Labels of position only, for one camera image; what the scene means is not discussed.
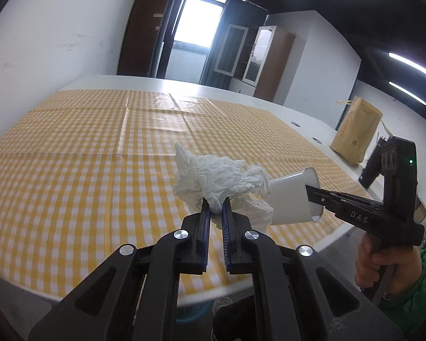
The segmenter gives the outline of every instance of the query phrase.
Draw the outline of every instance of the paper bag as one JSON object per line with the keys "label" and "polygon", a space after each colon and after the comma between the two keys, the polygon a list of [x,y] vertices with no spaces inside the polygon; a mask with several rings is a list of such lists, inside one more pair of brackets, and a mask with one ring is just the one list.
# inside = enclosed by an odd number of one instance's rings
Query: paper bag
{"label": "paper bag", "polygon": [[330,148],[350,164],[361,163],[381,118],[379,109],[355,97]]}

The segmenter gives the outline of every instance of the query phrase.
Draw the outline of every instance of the ceiling light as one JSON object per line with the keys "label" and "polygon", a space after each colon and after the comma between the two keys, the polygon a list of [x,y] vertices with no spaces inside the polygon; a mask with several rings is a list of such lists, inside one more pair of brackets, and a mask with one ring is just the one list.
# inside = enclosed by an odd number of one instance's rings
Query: ceiling light
{"label": "ceiling light", "polygon": [[409,59],[403,58],[402,56],[396,55],[395,53],[389,53],[390,58],[402,61],[403,63],[410,65],[411,67],[414,67],[415,69],[418,69],[420,72],[423,72],[426,74],[426,68],[423,68],[421,65],[418,65],[417,63],[414,63],[413,61],[410,61]]}
{"label": "ceiling light", "polygon": [[426,103],[421,100],[418,96],[415,96],[413,93],[408,92],[405,88],[402,88],[401,86],[398,86],[397,84],[394,84],[393,82],[389,82],[392,86],[396,87],[398,90],[401,90],[402,92],[405,92],[407,95],[412,96],[415,100],[421,102],[423,105],[426,105]]}

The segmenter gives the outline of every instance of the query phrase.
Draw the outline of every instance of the open cabinet door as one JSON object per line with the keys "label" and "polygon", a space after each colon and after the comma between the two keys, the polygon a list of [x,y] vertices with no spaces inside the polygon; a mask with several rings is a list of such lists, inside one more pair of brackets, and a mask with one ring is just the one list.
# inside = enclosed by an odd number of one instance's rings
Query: open cabinet door
{"label": "open cabinet door", "polygon": [[172,0],[134,0],[123,37],[117,75],[149,77],[165,14],[170,14]]}

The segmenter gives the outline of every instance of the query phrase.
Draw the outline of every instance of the person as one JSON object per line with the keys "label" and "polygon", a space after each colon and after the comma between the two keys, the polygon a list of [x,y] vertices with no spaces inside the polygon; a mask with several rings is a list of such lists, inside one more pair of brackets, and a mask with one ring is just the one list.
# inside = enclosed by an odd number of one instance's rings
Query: person
{"label": "person", "polygon": [[[372,287],[379,280],[381,265],[396,264],[393,278],[379,305],[408,338],[426,318],[426,249],[397,245],[373,253],[370,236],[365,233],[355,261],[355,283]],[[253,341],[257,339],[254,298],[232,303],[225,298],[213,308],[213,341]]]}

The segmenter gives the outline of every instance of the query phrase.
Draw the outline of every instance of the checkered tablecloth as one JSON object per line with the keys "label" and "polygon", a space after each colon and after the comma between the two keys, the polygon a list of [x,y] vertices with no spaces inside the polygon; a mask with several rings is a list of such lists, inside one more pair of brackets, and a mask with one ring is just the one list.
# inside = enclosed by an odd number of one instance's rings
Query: checkered tablecloth
{"label": "checkered tablecloth", "polygon": [[[0,139],[0,276],[63,297],[124,243],[154,244],[189,214],[172,194],[174,144],[264,167],[272,178],[313,165],[322,188],[368,197],[332,160],[267,111],[163,93],[60,91]],[[270,226],[280,245],[313,245],[341,221]],[[221,231],[208,270],[182,275],[180,297],[232,288]]]}

